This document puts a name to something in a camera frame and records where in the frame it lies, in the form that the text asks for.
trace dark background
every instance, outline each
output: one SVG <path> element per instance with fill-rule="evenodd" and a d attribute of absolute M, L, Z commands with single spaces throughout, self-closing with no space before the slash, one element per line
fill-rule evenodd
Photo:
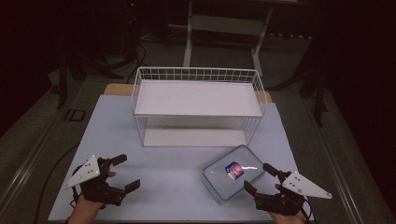
<path fill-rule="evenodd" d="M 105 61 L 106 53 L 122 52 L 120 36 L 125 8 L 134 3 L 134 19 L 160 35 L 167 23 L 185 24 L 187 1 L 9 1 L 0 5 L 1 117 L 0 135 L 51 88 L 48 73 L 59 67 L 64 40 L 90 57 Z M 239 7 L 222 11 L 260 17 Z M 314 7 L 276 7 L 268 33 L 314 36 L 295 76 L 327 64 L 326 86 L 341 109 L 361 153 L 394 214 L 396 148 L 396 19 L 387 1 L 334 2 L 329 11 Z M 324 20 L 323 11 L 329 12 Z M 111 36 L 103 29 L 113 29 Z M 140 30 L 134 30 L 136 36 Z"/>

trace wire basket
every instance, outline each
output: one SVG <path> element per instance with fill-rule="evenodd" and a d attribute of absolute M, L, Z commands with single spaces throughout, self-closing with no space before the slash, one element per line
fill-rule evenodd
<path fill-rule="evenodd" d="M 250 142 L 265 113 L 267 96 L 264 92 L 260 74 L 257 70 L 235 68 L 203 68 L 203 67 L 139 67 L 136 71 L 134 89 L 132 93 L 132 110 L 135 123 L 143 145 L 145 140 L 148 118 L 136 116 L 136 106 L 139 99 L 140 86 L 143 80 L 181 80 L 203 82 L 233 82 L 250 83 L 255 91 L 259 105 L 260 118 L 243 118 L 242 129 L 246 143 Z"/>

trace white table surface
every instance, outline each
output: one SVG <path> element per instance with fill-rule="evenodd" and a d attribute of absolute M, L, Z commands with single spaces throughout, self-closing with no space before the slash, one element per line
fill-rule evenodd
<path fill-rule="evenodd" d="M 248 146 L 263 162 L 284 171 L 297 171 L 276 105 L 270 103 Z M 117 172 L 111 187 L 141 180 L 140 189 L 128 194 L 120 207 L 109 205 L 96 220 L 117 222 L 249 222 L 270 220 L 256 210 L 244 190 L 218 204 L 202 182 L 202 171 L 232 147 L 142 147 L 131 109 L 131 97 L 102 95 L 93 111 L 64 183 L 92 155 L 113 158 L 126 154 L 128 161 L 112 167 Z M 263 175 L 253 185 L 258 192 L 275 194 L 277 177 Z M 49 215 L 51 221 L 66 220 L 73 208 L 72 190 L 61 189 Z"/>

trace colorful label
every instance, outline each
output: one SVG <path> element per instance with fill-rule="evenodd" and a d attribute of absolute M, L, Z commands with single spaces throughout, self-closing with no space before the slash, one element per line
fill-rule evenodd
<path fill-rule="evenodd" d="M 242 169 L 242 166 L 240 166 L 236 161 L 233 161 L 228 166 L 226 166 L 225 172 L 227 172 L 227 175 L 234 180 L 245 173 Z"/>

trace small box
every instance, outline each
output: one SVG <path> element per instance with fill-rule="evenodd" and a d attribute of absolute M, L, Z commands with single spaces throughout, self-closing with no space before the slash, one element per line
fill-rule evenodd
<path fill-rule="evenodd" d="M 203 181 L 218 203 L 230 200 L 244 187 L 264 174 L 262 162 L 245 145 L 236 147 L 203 170 Z"/>

